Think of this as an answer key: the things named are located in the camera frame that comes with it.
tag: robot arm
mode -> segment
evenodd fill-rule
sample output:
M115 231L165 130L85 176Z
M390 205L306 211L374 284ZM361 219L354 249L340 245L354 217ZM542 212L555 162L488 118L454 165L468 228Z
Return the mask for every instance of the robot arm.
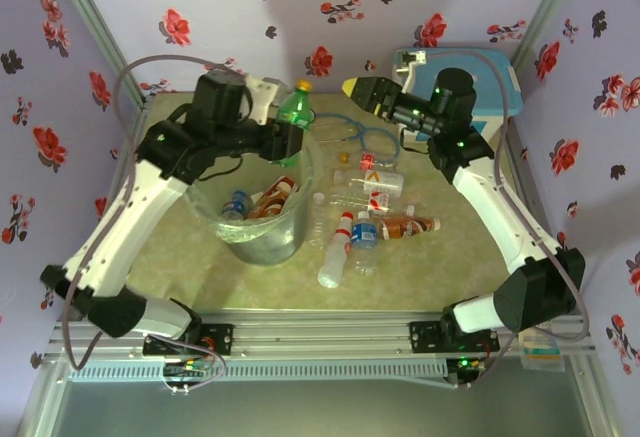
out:
M455 340L498 327L519 332L575 308L570 289L540 244L555 254L576 287L582 282L584 258L576 249L562 249L507 183L498 188L493 150L471 127L476 94L467 72L441 71L429 101L403 93L399 84L377 77L348 80L343 91L362 109L430 136L431 162L473 206L504 258L510 276L498 290L444 309L445 338ZM515 202L539 240L533 240L503 192Z
M303 130L269 119L285 95L276 80L217 71L200 77L184 122L177 122L178 115L155 124L139 145L124 210L117 204L127 183L82 248L63 266L47 266L41 280L64 297L80 270L73 306L111 337L139 331L196 342L196 314L177 301L136 294L126 277L160 218L217 157L257 153L278 161L300 151ZM92 247L91 260L79 269Z

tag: floral wallpaper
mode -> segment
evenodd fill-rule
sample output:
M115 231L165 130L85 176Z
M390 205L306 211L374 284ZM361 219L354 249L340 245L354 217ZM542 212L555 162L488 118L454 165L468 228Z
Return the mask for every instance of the floral wallpaper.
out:
M123 136L114 74L71 0L0 0L0 435L15 435L61 303L40 282L99 218ZM132 115L133 104L123 98Z
M628 17L637 4L563 0L516 69L525 105L512 126L536 211L586 257L581 291L624 435L640 428L640 21Z
M184 53L316 91L390 75L399 47L475 45L512 54L540 0L93 0L126 60ZM199 66L153 63L139 83L193 90Z

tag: green soda bottle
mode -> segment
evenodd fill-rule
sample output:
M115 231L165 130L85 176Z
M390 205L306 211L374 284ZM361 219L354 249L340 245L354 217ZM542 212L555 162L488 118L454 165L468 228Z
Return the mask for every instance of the green soda bottle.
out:
M298 80L296 82L296 90L287 97L276 116L277 122L287 122L297 125L303 130L309 130L309 126L313 121L313 110L311 110L311 102L309 102L309 92L311 92L311 82L308 80ZM282 167L295 167L300 160L300 154L293 155L288 159L282 159L279 164Z

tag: clear plastic bucket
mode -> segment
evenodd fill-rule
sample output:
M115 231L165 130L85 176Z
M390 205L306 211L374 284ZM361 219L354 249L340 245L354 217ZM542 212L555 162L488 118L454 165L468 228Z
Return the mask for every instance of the clear plastic bucket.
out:
M308 133L299 155L294 168L270 164L254 154L244 155L242 167L237 171L194 183L187 190L187 200L239 259L255 265L284 262L304 241L309 198L324 173L322 149ZM235 165L235 159L218 159L204 177ZM289 196L279 215L245 221L222 220L222 206L234 191L242 190L248 195L262 192L282 175L293 179L299 190Z

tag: yellow bottle cap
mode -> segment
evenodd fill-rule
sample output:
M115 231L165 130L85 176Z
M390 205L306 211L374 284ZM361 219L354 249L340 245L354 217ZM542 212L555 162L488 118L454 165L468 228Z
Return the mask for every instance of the yellow bottle cap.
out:
M300 79L298 82L296 82L296 89L304 90L305 92L311 92L312 88L313 86L308 80Z

